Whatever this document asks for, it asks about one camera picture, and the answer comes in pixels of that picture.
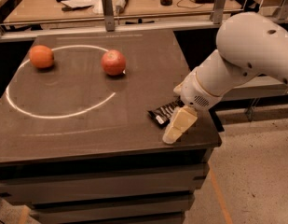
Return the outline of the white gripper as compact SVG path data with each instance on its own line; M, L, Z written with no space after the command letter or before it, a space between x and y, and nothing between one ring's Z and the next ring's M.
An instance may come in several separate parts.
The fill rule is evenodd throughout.
M198 82L196 69L190 72L182 83L174 87L173 92L180 95L185 106L174 109L162 137L162 141L166 144L175 143L197 121L196 110L209 110L222 100L222 97L211 95L202 88Z

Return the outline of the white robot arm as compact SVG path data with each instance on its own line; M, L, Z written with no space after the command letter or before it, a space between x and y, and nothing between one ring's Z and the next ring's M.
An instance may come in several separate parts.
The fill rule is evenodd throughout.
M288 87L288 32L270 19L244 12L227 19L216 36L216 50L174 88L184 103L174 109L162 141L175 143L198 119L199 110L264 74Z

